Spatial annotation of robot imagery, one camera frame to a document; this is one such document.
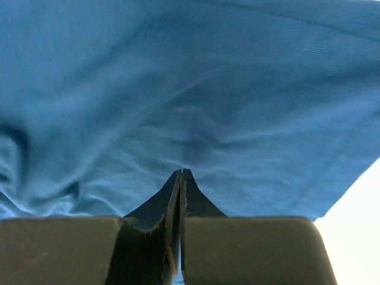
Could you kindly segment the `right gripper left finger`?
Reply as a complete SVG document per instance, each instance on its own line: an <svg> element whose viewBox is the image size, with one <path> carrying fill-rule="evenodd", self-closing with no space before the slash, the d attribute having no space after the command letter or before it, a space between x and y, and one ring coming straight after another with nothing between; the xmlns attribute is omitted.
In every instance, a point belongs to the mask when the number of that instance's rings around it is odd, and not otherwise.
<svg viewBox="0 0 380 285"><path fill-rule="evenodd" d="M2 284L172 284L178 273L179 187L173 172L125 217L1 221Z"/></svg>

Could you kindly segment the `blue t shirt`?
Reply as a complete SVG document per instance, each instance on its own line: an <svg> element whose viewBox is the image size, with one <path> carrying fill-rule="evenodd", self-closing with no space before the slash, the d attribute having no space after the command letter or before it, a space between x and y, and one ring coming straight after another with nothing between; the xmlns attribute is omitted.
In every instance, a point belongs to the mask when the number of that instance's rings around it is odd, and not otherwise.
<svg viewBox="0 0 380 285"><path fill-rule="evenodd" d="M378 1L1 2L2 219L122 216L180 168L317 219L378 157Z"/></svg>

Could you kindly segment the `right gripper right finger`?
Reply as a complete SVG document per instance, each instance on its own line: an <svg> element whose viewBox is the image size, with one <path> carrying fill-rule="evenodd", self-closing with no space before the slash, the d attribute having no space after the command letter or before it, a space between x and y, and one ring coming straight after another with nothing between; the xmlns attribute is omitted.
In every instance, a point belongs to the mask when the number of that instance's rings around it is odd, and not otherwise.
<svg viewBox="0 0 380 285"><path fill-rule="evenodd" d="M186 284L335 284L322 237L304 217L228 217L185 169L180 183Z"/></svg>

